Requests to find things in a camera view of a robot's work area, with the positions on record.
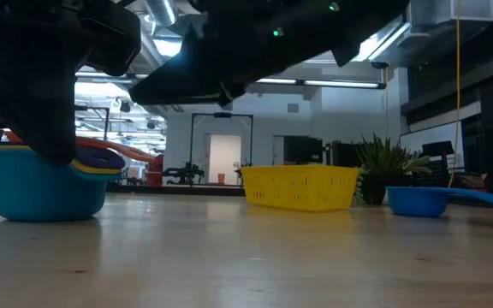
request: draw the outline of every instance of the yellow plastic basket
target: yellow plastic basket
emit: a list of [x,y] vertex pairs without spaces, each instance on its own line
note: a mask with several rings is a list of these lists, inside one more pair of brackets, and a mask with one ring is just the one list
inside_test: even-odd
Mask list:
[[249,204],[290,210],[347,210],[359,169],[325,165],[241,169]]

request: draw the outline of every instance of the blue bowl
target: blue bowl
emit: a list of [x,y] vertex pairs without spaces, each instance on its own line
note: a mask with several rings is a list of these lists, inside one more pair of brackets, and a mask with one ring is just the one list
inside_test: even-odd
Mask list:
[[393,214],[414,217],[439,217],[446,210],[448,194],[422,187],[387,187]]
[[104,205],[114,175],[54,166],[30,150],[0,150],[0,216],[21,222],[84,220]]

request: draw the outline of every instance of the potted plant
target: potted plant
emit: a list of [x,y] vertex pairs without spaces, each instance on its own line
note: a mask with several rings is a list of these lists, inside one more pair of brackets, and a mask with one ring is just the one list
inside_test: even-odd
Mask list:
[[372,142],[363,137],[358,154],[363,164],[358,191],[367,204],[382,204],[385,187],[409,187],[412,172],[431,172],[426,167],[429,157],[410,153],[398,143],[391,146],[389,138],[383,142],[376,134]]

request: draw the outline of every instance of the white wall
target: white wall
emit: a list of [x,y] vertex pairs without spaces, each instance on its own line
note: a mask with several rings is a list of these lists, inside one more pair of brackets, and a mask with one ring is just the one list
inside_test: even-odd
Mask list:
[[[441,141],[451,141],[452,148],[454,148],[457,155],[456,167],[463,167],[463,139],[461,137],[461,124],[458,129],[457,148],[455,147],[455,122],[402,135],[401,146],[410,151],[422,151],[422,145]],[[450,167],[452,167],[453,161],[450,160],[448,162],[450,163]]]
[[[321,88],[311,102],[294,94],[246,94],[234,101],[234,114],[254,115],[252,163],[272,165],[274,136],[312,136],[324,143],[340,140],[360,142],[362,136],[371,139],[373,133],[398,142],[405,132],[406,122],[401,116],[401,104],[407,100],[404,86],[406,70],[396,69],[389,83],[388,111],[385,90]],[[300,112],[289,114],[288,104],[299,104]],[[216,105],[206,112],[219,111]],[[241,136],[241,156],[249,158],[249,120],[214,119],[206,117],[195,126],[193,162],[202,166],[205,160],[204,135],[207,133]],[[171,114],[168,117],[167,147],[164,167],[180,167],[189,159],[191,115]]]
[[408,100],[407,71],[398,68],[391,76],[387,90],[321,88],[312,100],[312,136],[324,143],[356,143],[375,133],[398,142],[407,132],[401,115],[401,105]]

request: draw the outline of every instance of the door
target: door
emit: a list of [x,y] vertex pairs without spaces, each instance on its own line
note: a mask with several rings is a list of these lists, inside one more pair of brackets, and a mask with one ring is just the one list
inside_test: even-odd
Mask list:
[[218,175],[223,175],[225,185],[238,185],[235,171],[241,166],[241,137],[213,134],[210,148],[209,183],[218,183]]
[[284,137],[273,136],[273,165],[284,164]]

